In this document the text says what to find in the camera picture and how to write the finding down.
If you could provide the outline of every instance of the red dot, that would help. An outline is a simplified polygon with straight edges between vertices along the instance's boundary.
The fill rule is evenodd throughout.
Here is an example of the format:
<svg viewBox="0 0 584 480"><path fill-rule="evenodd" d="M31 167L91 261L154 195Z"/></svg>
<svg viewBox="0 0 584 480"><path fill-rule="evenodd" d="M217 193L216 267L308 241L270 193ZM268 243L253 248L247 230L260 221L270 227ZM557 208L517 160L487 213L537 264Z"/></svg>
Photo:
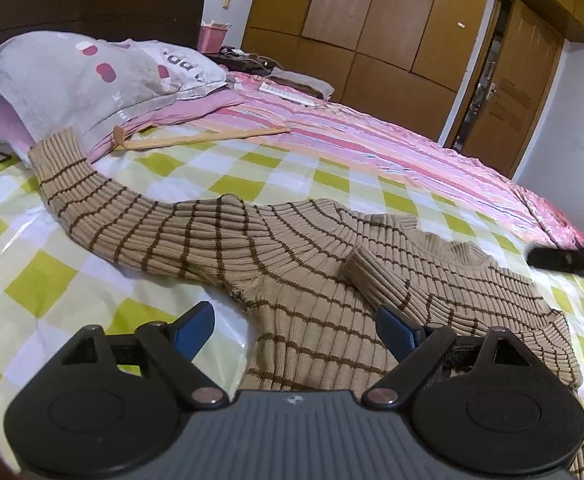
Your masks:
<svg viewBox="0 0 584 480"><path fill-rule="evenodd" d="M96 67L96 71L106 83L112 83L116 79L116 72L109 63L101 63Z"/></svg>

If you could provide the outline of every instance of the pink striped blanket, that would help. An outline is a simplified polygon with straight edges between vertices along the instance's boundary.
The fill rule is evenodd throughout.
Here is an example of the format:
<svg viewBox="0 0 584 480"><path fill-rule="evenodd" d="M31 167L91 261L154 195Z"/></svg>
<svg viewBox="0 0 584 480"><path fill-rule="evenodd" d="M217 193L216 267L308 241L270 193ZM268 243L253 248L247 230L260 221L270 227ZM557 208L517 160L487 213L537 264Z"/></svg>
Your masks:
<svg viewBox="0 0 584 480"><path fill-rule="evenodd" d="M339 104L305 107L259 92L263 79L232 73L243 104L222 108L196 124L212 129L286 125L287 134L257 137L291 150L311 150L331 160L364 165L486 214L526 241L563 248L584 246L584 233L549 202L517 186L475 158Z"/></svg>

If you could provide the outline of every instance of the pillow with red dots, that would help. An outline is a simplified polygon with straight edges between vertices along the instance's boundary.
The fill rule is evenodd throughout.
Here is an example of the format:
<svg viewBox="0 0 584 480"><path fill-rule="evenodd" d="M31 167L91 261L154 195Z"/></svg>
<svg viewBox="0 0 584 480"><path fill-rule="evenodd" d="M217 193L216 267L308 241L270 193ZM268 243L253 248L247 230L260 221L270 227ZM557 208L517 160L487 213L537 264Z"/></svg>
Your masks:
<svg viewBox="0 0 584 480"><path fill-rule="evenodd" d="M72 128L84 153L114 126L203 97L226 78L199 52L160 41L109 43L39 30L0 46L0 95L34 142Z"/></svg>

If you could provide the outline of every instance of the pink plastic bin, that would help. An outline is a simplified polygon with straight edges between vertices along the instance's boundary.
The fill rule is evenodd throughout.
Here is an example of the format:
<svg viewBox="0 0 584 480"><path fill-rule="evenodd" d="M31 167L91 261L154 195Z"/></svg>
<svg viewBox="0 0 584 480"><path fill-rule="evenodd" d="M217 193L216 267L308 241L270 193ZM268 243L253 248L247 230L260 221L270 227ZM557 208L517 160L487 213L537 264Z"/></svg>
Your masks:
<svg viewBox="0 0 584 480"><path fill-rule="evenodd" d="M226 28L201 25L201 31L198 33L197 51L203 54L218 54L226 34Z"/></svg>

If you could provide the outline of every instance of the checkered bed sheet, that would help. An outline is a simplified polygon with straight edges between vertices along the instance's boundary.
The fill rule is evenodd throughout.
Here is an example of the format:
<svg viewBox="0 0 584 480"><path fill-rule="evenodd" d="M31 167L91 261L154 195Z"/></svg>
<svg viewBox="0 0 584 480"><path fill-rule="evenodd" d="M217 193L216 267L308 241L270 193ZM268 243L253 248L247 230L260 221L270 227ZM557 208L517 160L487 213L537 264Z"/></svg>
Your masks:
<svg viewBox="0 0 584 480"><path fill-rule="evenodd" d="M198 132L171 126L146 136ZM416 215L421 230L472 240L502 266L531 276L550 306L566 313L584 375L584 279L530 270L522 256L526 243L512 232L395 175L249 140L113 152L96 168L166 202L224 193L257 204L327 197L366 213ZM79 327L96 323L107 333L131 332L148 320L173 320L204 299L215 306L217 326L196 363L232 392L253 339L239 306L219 290L116 268L88 253L44 209L32 173L21 163L1 165L0 452L11 459L2 432L9 401ZM579 395L584 405L584 384Z"/></svg>

